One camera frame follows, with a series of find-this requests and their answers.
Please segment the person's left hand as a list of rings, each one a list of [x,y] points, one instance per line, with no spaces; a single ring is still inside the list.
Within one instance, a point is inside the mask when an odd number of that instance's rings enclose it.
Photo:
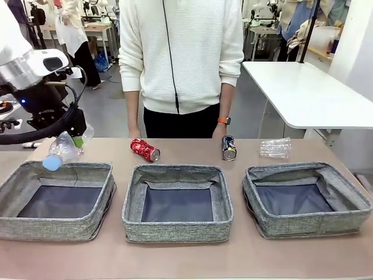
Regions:
[[[212,138],[221,139],[225,135],[227,135],[227,126],[223,123],[218,123],[213,132]]]

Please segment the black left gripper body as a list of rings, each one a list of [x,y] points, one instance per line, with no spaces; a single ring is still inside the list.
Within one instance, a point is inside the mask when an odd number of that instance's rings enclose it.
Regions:
[[[68,92],[65,86],[46,85],[46,82],[61,82],[60,76],[52,73],[42,79],[36,85],[24,90],[18,90],[12,93],[12,96],[21,104],[21,106],[32,115],[38,115],[45,111],[53,111],[63,114],[67,105],[63,104]]]

